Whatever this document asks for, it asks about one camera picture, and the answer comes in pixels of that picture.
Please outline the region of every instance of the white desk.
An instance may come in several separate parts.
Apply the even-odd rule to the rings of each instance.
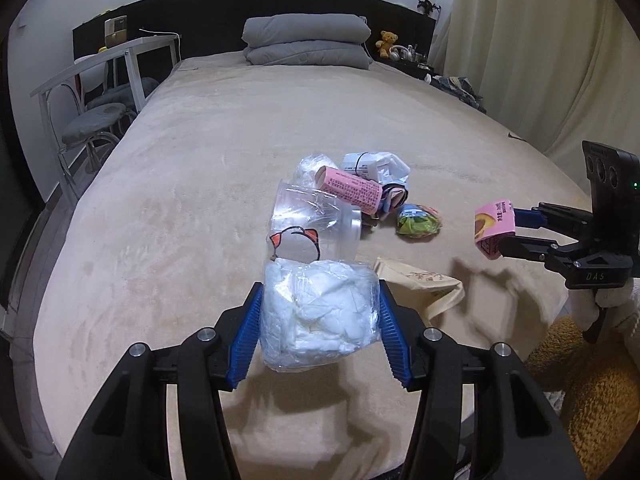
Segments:
[[[136,111],[140,113],[142,108],[146,104],[145,93],[142,89],[142,80],[140,79],[140,70],[138,69],[138,54],[155,50],[156,48],[162,48],[168,46],[171,50],[171,62],[175,66],[177,59],[175,57],[175,36],[162,35],[162,36],[149,36],[146,38],[137,38],[136,40],[127,41],[126,43],[112,46],[100,54],[91,56],[78,64],[72,65],[66,70],[59,72],[48,81],[38,86],[30,96],[38,96],[40,100],[40,115],[42,118],[42,127],[45,134],[49,137],[50,145],[54,150],[54,156],[56,157],[56,167],[59,169],[60,186],[63,194],[69,200],[71,205],[74,205],[78,199],[76,198],[70,183],[66,179],[65,172],[58,161],[58,146],[55,141],[55,133],[51,126],[51,120],[49,117],[49,107],[47,106],[47,96],[49,92],[55,87],[71,79],[73,76],[78,75],[91,67],[99,65],[100,63],[107,62],[111,59],[118,57],[124,57],[127,63],[127,74],[129,75],[129,82],[131,84],[131,92],[133,94],[133,101],[136,104]]]

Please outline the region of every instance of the plastic bag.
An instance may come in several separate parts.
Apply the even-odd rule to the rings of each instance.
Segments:
[[[418,204],[404,204],[398,210],[399,235],[409,238],[425,238],[436,235],[442,227],[440,214],[433,207]]]
[[[302,187],[310,187],[316,189],[316,173],[323,166],[338,169],[335,162],[322,153],[314,153],[313,155],[303,158],[296,171],[293,172],[292,184]]]
[[[379,337],[380,284],[366,264],[267,262],[260,310],[264,363],[302,371],[351,354]]]
[[[349,260],[360,241],[360,208],[317,189],[280,182],[267,240],[272,260]]]

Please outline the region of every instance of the beige bedsheet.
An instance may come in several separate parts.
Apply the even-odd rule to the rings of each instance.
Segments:
[[[130,344],[179,344],[242,303],[262,277],[278,181],[300,158],[378,150],[409,164],[410,201],[437,208],[444,228],[421,242],[380,226],[358,258],[462,280],[466,298],[436,325],[460,343],[504,340],[526,357],[564,301],[563,280],[541,264],[486,260],[473,245],[473,213],[499,198],[588,208],[555,165],[456,98],[382,65],[188,59],[80,200],[44,295],[35,364],[58,449]],[[380,343],[302,374],[266,369],[258,348],[222,403],[244,479],[359,479],[402,462],[418,394],[391,376]],[[174,405],[168,413],[180,479]]]

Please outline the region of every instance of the gray seat cushion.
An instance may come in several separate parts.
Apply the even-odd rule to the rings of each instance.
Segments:
[[[109,131],[109,127],[118,122],[126,111],[127,107],[121,103],[109,103],[92,108],[78,115],[66,126],[62,133],[62,142],[73,144],[97,132]]]
[[[142,81],[142,89],[145,93],[145,97],[147,97],[153,90],[158,88],[160,84],[158,81],[153,79],[152,77],[143,77]],[[116,86],[116,88],[109,88],[104,94],[98,96],[95,99],[92,99],[87,103],[87,110],[91,110],[92,108],[105,105],[107,103],[122,103],[129,110],[135,110],[136,104],[133,101],[133,92],[131,91],[131,84],[125,83],[124,85]]]

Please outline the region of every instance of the green snack bag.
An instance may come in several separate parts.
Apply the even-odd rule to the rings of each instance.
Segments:
[[[424,238],[440,232],[442,220],[432,207],[417,204],[404,204],[398,210],[399,235],[410,238]]]

